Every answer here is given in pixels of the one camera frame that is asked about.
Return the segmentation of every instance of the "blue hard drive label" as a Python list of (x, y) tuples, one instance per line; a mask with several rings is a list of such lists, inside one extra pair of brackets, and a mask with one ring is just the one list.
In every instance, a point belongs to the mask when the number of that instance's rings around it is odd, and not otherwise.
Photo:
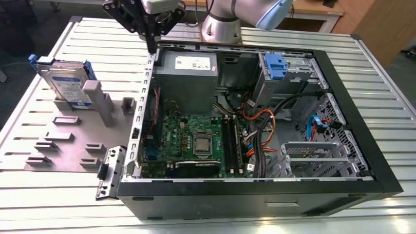
[(82, 91), (79, 79), (73, 77), (51, 77), (51, 79), (66, 102), (79, 109), (86, 109), (91, 102)]

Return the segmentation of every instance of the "open computer tower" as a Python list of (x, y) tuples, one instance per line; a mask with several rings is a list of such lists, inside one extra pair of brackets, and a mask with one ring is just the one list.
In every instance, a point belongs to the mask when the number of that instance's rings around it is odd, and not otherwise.
[(323, 51), (163, 42), (143, 82), (95, 195), (138, 218), (329, 215), (402, 191)]

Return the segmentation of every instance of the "blue cable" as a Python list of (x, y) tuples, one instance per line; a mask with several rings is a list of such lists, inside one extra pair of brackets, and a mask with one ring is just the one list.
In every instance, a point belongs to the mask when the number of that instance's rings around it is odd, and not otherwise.
[(311, 115), (309, 117), (307, 123), (306, 123), (306, 138), (307, 138), (307, 140), (310, 140), (310, 137), (311, 137), (313, 120), (314, 120), (317, 125), (321, 125), (323, 128), (327, 128), (327, 124), (322, 124), (322, 122), (319, 121), (318, 116), (317, 115)]

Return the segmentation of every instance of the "aluminum workbench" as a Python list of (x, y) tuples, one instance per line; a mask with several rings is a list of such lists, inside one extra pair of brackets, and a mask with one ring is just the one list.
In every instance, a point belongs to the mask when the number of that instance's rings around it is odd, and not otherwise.
[[(198, 41), (197, 30), (177, 25), (165, 39)], [(416, 111), (362, 42), (349, 35), (243, 28), (242, 43), (327, 52), (403, 192), (330, 217), (138, 220), (119, 201), (94, 201), (94, 174), (22, 171), (57, 112), (53, 92), (35, 76), (0, 133), (0, 231), (416, 233)], [(141, 90), (146, 54), (145, 42), (114, 20), (73, 18), (49, 56), (87, 59), (102, 90), (121, 100)]]

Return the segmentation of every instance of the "cpu socket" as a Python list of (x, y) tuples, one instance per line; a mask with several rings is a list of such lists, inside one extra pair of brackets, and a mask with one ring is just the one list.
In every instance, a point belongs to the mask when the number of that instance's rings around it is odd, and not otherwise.
[(211, 155), (211, 136), (193, 135), (193, 155), (206, 159)]

